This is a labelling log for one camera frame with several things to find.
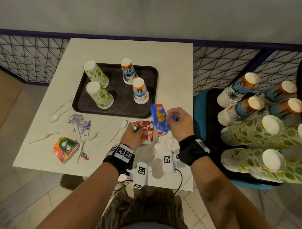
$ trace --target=metal mesh partition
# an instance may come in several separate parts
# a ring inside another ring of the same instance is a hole
[[[264,91],[282,81],[296,81],[297,69],[302,60],[301,52],[275,51],[256,70],[260,84],[253,92]]]
[[[193,47],[193,96],[225,88],[259,52],[256,49]]]
[[[68,42],[0,35],[0,65],[27,82],[50,83]]]

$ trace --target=person's left hand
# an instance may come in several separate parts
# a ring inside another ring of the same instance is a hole
[[[128,124],[127,129],[125,130],[122,139],[120,140],[121,144],[128,146],[132,150],[137,150],[141,144],[141,138],[146,130],[139,129],[136,133],[131,125]]]

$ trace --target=tray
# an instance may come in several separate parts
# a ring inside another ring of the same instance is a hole
[[[261,184],[261,185],[272,185],[278,186],[282,183],[272,182],[272,181],[265,181],[259,180],[252,177],[248,173],[237,173],[227,170],[221,163],[221,154],[226,149],[232,148],[247,148],[245,145],[243,146],[229,146],[225,144],[221,137],[220,132],[224,128],[217,119],[217,115],[220,111],[224,108],[219,106],[217,103],[217,96],[223,91],[223,89],[210,89],[207,92],[206,98],[206,119],[207,119],[207,146],[211,150],[210,158],[216,164],[216,166],[226,175],[227,178],[235,181],[243,181],[250,184]],[[250,96],[253,96],[253,93],[246,94],[243,99],[246,99]]]
[[[108,109],[101,109],[96,105],[96,103],[85,90],[85,87],[90,82],[90,79],[84,72],[72,103],[72,107],[76,112],[142,119],[151,116],[150,104],[155,103],[158,79],[158,72],[156,68],[134,65],[138,77],[144,79],[150,95],[150,99],[147,103],[137,104],[133,98],[132,85],[124,82],[122,70],[119,64],[97,63],[97,65],[109,78],[110,82],[106,87],[106,90],[113,96],[114,103]]]

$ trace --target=gray wall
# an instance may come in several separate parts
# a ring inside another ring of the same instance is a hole
[[[299,0],[0,0],[0,28],[302,44]]]

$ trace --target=tabletop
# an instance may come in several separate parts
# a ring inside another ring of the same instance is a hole
[[[86,142],[84,151],[89,160],[79,159],[78,150],[71,159],[62,164],[53,153],[53,146],[59,137],[67,137],[80,142],[78,133],[72,132],[68,123],[69,117],[76,113],[72,108],[64,113],[56,122],[48,123],[47,117],[57,110],[68,98],[74,97],[83,75],[82,66],[87,60],[97,63],[119,64],[128,57],[133,65],[152,66],[158,71],[156,103],[163,104],[165,110],[182,107],[193,115],[193,44],[176,42],[153,42],[132,40],[101,40],[72,38],[58,65],[49,88],[41,102],[30,129],[24,139],[13,166],[44,170],[78,176],[90,176],[102,163],[111,146],[118,142],[124,130],[120,131],[114,140],[106,147],[108,141],[116,133],[121,120],[137,121],[135,118],[85,114],[85,120],[91,120],[90,133],[102,129],[108,122],[114,120],[91,142]],[[47,134],[59,132],[45,140],[29,144]],[[162,151],[166,150],[165,138],[159,145],[159,150],[153,162],[148,165],[147,185],[177,189],[181,182],[179,173],[163,174],[161,170]],[[179,145],[174,139],[174,150]],[[145,149],[137,160],[145,159],[152,154],[152,149]],[[190,167],[180,164],[178,169],[183,176],[180,190],[192,191],[192,173]]]

